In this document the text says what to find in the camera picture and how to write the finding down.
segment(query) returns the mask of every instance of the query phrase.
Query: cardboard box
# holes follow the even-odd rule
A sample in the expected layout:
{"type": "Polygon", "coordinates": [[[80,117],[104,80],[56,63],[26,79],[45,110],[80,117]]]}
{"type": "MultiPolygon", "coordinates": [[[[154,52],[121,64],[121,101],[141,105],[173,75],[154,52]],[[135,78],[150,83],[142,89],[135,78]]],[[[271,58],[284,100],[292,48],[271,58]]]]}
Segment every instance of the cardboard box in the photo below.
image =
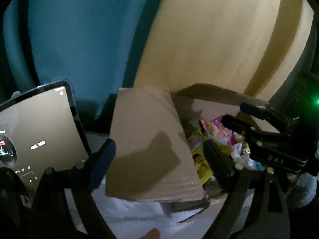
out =
{"type": "MultiPolygon", "coordinates": [[[[182,122],[223,114],[237,115],[239,105],[267,104],[214,85],[195,84],[177,94],[138,88],[119,90],[110,138],[117,152],[106,179],[106,196],[131,201],[190,202],[205,198],[182,122]]],[[[255,127],[275,131],[265,121],[243,113],[255,127]]],[[[216,209],[226,195],[211,199],[216,209]]]]}

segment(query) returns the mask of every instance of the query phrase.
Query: tablet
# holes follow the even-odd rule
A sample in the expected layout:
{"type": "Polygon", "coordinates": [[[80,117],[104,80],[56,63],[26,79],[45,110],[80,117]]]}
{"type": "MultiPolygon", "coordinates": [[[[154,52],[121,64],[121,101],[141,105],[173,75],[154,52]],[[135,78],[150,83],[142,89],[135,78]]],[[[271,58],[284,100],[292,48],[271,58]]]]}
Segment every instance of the tablet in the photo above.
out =
{"type": "Polygon", "coordinates": [[[39,86],[0,105],[0,167],[35,193],[43,172],[72,168],[90,154],[71,85],[39,86]]]}

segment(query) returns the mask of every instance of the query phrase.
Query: bolt head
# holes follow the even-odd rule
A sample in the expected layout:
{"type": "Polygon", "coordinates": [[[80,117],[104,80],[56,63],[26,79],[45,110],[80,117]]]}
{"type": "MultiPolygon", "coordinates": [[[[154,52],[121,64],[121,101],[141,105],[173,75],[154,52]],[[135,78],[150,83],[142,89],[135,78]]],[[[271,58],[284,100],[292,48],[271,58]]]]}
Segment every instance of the bolt head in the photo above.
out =
{"type": "Polygon", "coordinates": [[[274,170],[274,168],[272,168],[272,167],[267,167],[267,172],[268,172],[269,174],[274,174],[275,170],[274,170]]]}
{"type": "Polygon", "coordinates": [[[243,166],[243,164],[241,164],[241,163],[236,163],[236,164],[235,164],[235,168],[236,168],[237,170],[241,171],[241,170],[244,169],[244,166],[243,166]]]}
{"type": "Polygon", "coordinates": [[[51,174],[51,173],[53,173],[53,168],[52,168],[52,167],[46,168],[46,169],[45,169],[45,173],[46,173],[46,174],[51,174]]]}
{"type": "Polygon", "coordinates": [[[84,163],[83,162],[78,162],[76,165],[75,165],[76,169],[80,170],[80,169],[83,169],[84,167],[84,163]]]}

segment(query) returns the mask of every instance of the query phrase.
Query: gray fabric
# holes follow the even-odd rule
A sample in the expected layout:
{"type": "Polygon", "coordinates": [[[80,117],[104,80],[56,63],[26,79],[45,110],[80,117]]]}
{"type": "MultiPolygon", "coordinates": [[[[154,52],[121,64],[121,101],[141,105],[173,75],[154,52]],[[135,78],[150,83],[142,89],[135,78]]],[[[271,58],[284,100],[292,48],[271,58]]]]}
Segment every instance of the gray fabric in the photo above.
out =
{"type": "Polygon", "coordinates": [[[317,178],[305,173],[297,181],[293,192],[287,198],[288,208],[301,208],[308,205],[315,197],[317,178]]]}

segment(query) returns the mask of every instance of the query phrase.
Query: teal fabric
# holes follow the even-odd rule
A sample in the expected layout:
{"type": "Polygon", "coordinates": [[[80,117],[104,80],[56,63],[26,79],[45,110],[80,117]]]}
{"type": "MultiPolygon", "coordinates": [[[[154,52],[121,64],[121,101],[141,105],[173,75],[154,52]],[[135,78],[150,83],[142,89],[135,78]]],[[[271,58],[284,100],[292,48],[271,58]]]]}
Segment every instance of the teal fabric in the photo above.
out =
{"type": "Polygon", "coordinates": [[[82,122],[105,131],[118,89],[133,85],[160,1],[13,0],[4,40],[17,88],[67,78],[82,122]]]}
{"type": "Polygon", "coordinates": [[[28,27],[41,84],[68,78],[92,121],[122,86],[146,0],[30,0],[28,27]]]}

